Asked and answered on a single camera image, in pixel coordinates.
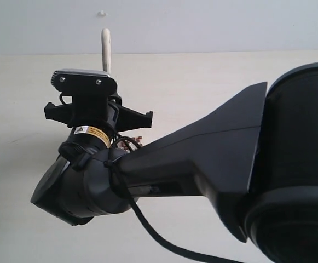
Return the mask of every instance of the warning label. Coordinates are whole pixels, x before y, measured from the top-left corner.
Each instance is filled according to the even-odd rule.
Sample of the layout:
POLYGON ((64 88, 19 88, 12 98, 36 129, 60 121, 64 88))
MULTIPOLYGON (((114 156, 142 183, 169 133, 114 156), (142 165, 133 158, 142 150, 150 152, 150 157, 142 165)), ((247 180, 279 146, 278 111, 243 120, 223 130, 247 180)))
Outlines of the warning label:
POLYGON ((90 134, 98 139, 102 140, 105 145, 110 147, 110 139, 109 137, 100 129, 92 127, 92 126, 80 126, 76 127, 74 134, 90 134))

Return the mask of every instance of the white antenna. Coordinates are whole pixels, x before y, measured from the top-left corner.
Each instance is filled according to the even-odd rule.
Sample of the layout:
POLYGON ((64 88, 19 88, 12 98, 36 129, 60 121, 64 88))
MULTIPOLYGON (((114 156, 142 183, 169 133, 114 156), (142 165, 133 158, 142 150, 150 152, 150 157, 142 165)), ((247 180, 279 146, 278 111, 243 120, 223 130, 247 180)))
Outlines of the white antenna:
POLYGON ((103 71, 111 73, 111 39, 110 30, 104 28, 102 30, 102 57, 103 71))

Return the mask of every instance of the white wall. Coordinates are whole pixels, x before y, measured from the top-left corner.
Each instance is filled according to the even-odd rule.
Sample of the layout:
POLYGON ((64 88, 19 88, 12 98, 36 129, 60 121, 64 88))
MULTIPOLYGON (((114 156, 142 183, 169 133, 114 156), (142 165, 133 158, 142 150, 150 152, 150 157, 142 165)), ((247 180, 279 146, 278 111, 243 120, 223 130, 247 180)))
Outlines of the white wall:
POLYGON ((318 49, 318 0, 0 0, 0 55, 318 49), (103 10, 105 17, 98 17, 103 10))
MULTIPOLYGON (((154 111, 152 129, 130 132, 151 142, 189 124, 244 87, 274 81, 318 61, 318 52, 116 55, 113 76, 124 105, 154 111)), ((132 211, 70 227, 30 204, 30 197, 67 128, 44 119, 58 103, 51 73, 100 69, 99 55, 0 57, 0 263, 188 262, 157 245, 132 211)), ((168 240, 188 249, 249 263, 268 262, 234 239, 205 198, 141 199, 140 207, 168 240)))

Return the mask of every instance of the camera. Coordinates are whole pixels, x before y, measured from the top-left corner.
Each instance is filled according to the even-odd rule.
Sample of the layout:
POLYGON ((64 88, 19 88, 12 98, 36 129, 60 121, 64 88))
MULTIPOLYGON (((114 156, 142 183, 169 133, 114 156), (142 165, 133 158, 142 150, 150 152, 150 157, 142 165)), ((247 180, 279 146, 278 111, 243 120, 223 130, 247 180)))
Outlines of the camera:
MULTIPOLYGON (((119 133, 150 128, 153 113, 123 107, 108 73, 60 70, 51 83, 62 105, 47 104, 45 116, 71 132, 33 204, 84 225, 131 208, 138 215, 141 197, 205 196, 231 235, 250 239, 273 262, 318 263, 318 63, 289 71, 270 88, 251 85, 130 153, 116 144, 135 142, 119 133)), ((160 244, 201 262, 236 262, 160 244)))

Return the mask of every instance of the wires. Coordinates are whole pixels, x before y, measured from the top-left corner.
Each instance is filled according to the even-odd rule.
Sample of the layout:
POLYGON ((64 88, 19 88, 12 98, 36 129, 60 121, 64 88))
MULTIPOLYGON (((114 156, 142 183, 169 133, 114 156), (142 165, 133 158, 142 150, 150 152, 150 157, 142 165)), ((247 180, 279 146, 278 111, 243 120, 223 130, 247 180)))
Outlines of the wires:
POLYGON ((118 161, 118 159, 120 159, 121 157, 119 157, 118 159, 114 160, 114 156, 113 156, 113 151, 116 148, 117 144, 119 142, 130 142, 133 145, 135 145, 137 148, 141 148, 141 145, 136 142, 134 139, 130 138, 130 137, 120 137, 116 140, 114 140, 113 144, 110 146, 109 149, 109 156, 108 159, 109 161, 107 162, 108 167, 111 171, 111 174, 115 175, 117 180, 120 182, 120 190, 123 194, 123 196, 129 201, 133 211, 135 212, 137 218, 139 219, 140 223, 142 224, 142 226, 146 229, 146 231, 149 233, 149 235, 156 241, 158 242, 162 247, 166 248, 167 250, 182 256, 184 258, 187 259, 192 259, 195 261, 200 261, 200 262, 205 262, 205 263, 240 263, 234 260, 229 260, 229 259, 223 259, 223 258, 219 258, 216 256, 211 256, 211 255, 206 255, 206 254, 201 254, 201 253, 197 253, 188 249, 184 249, 181 247, 178 247, 172 243, 170 243, 169 241, 167 241, 165 238, 163 238, 148 222, 148 220, 145 218, 145 216, 143 215, 143 213, 141 212, 140 208, 138 207, 137 203, 134 201, 134 199, 132 198, 132 195, 130 193, 130 191, 127 188, 126 182, 123 178, 123 175, 121 174, 119 168, 116 165, 116 162, 118 161))

